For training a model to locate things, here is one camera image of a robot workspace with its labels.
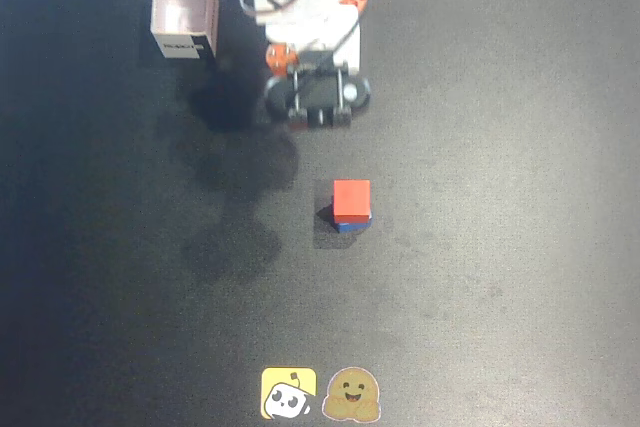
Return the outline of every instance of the robot logo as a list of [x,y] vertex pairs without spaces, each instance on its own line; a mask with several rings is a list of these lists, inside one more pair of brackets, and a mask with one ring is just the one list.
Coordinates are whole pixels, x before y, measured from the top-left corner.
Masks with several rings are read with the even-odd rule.
[[268,368],[262,373],[262,417],[295,419],[311,410],[316,373],[307,368]]

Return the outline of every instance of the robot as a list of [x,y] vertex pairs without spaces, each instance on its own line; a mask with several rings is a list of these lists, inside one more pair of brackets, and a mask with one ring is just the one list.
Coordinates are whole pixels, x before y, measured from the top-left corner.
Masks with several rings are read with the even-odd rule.
[[369,104],[360,75],[360,21],[370,0],[240,0],[264,26],[272,77],[267,111],[297,128],[348,127]]
[[276,384],[264,404],[265,412],[272,419],[295,419],[309,414],[311,396],[299,387]]

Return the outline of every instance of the red cube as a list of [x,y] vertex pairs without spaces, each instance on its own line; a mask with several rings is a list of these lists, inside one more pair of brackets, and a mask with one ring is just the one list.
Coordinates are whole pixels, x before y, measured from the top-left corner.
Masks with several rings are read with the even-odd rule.
[[337,224],[366,224],[371,218],[371,182],[336,180],[333,183],[333,220]]

